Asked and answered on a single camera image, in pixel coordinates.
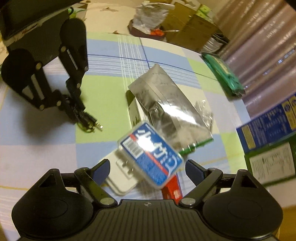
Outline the clear box blue label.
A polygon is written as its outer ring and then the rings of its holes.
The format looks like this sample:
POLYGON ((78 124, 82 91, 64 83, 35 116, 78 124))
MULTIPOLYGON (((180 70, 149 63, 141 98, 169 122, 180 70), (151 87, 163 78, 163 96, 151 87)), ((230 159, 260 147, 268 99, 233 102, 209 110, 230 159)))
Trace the clear box blue label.
POLYGON ((155 189, 162 189, 185 164, 148 121, 136 124, 117 145, 136 173, 155 189))

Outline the white plastic bag clutter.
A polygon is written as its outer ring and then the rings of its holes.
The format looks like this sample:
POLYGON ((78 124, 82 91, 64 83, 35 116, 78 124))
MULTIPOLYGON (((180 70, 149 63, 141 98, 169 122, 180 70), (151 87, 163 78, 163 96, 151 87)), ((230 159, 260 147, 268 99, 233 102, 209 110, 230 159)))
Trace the white plastic bag clutter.
POLYGON ((129 33, 135 37, 162 41, 166 34, 161 25, 169 11, 174 9, 174 4, 143 1, 135 8, 135 15, 127 26, 129 33))

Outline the white power adapter plug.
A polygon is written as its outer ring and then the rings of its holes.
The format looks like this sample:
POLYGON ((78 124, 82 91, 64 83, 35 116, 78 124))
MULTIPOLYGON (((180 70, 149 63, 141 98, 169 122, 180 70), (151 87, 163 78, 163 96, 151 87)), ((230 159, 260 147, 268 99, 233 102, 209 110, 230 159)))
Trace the white power adapter plug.
POLYGON ((98 162, 100 163, 104 159, 108 159, 110 162, 110 172, 105 181, 116 195, 126 196, 130 194, 135 195, 136 199, 140 195, 148 195, 147 183, 120 150, 112 151, 98 162))

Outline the small red packet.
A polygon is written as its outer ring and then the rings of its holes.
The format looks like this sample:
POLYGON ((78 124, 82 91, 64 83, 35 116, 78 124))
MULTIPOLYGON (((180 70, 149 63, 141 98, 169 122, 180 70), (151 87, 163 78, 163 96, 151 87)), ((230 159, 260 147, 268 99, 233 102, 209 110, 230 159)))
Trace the small red packet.
POLYGON ((165 200, 173 200, 176 204, 183 198, 182 190, 178 176, 175 175, 171 180, 162 188, 162 196, 165 200))

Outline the silver foil bag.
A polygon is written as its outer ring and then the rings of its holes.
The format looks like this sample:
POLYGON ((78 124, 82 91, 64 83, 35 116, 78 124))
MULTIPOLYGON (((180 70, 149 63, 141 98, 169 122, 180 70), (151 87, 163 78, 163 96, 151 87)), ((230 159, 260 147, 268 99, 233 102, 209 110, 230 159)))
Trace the silver foil bag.
POLYGON ((178 152, 195 149, 213 140, 201 114, 159 64, 128 88, 159 135, 178 152))

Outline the checkered tablecloth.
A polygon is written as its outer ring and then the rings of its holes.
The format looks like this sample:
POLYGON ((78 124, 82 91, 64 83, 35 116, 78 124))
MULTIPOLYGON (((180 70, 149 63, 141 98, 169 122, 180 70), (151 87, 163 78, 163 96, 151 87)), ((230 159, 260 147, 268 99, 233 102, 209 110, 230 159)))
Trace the checkered tablecloth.
POLYGON ((93 167, 130 129, 128 85, 155 64, 195 104, 214 115, 213 141, 189 157, 206 168, 235 173, 246 167, 236 128, 250 117, 241 99, 229 99, 196 52, 151 39, 88 33, 89 70, 82 81, 86 110, 103 130, 85 133, 57 108, 35 109, 1 85, 1 226, 8 240, 19 235, 11 210, 49 169, 73 172, 93 167))

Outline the tall green carton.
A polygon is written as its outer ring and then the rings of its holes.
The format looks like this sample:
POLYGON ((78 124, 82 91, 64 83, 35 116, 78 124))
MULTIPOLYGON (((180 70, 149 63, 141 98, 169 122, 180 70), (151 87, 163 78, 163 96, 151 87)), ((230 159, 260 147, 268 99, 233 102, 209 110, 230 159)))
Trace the tall green carton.
POLYGON ((265 187, 295 178, 295 136, 244 157, 248 171, 265 187))

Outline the tall blue carton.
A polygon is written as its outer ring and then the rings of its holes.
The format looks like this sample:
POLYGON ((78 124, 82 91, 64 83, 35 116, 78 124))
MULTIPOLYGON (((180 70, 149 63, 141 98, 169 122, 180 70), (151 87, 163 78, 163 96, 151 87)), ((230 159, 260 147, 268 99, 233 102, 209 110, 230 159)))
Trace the tall blue carton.
POLYGON ((236 131, 245 154, 291 135, 295 132, 295 94, 236 131))

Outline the green snack packet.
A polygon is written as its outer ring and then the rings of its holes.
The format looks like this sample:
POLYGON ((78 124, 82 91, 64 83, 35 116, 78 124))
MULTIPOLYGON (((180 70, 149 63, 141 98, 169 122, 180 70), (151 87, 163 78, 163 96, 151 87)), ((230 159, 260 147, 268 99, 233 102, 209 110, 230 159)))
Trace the green snack packet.
POLYGON ((218 55, 205 52, 202 52, 201 55, 223 90, 229 96, 242 97, 245 94, 244 87, 239 82, 238 77, 218 55))

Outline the pile of cardboard boxes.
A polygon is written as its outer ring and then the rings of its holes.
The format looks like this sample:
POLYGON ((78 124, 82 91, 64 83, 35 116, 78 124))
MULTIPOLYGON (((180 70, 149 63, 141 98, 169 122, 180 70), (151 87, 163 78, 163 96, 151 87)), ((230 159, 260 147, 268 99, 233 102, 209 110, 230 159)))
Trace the pile of cardboard boxes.
POLYGON ((170 10, 161 28, 166 41, 195 52, 214 53, 229 40, 214 23, 214 13, 198 1, 171 1, 170 10))

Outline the pink curtain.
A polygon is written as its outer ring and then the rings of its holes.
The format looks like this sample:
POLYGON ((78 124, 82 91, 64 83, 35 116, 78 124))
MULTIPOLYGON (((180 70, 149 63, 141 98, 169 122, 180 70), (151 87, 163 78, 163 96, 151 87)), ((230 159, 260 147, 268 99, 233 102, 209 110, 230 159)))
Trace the pink curtain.
POLYGON ((229 43, 219 51, 245 89, 254 118, 295 93, 295 9, 287 1, 228 1, 214 22, 229 43))

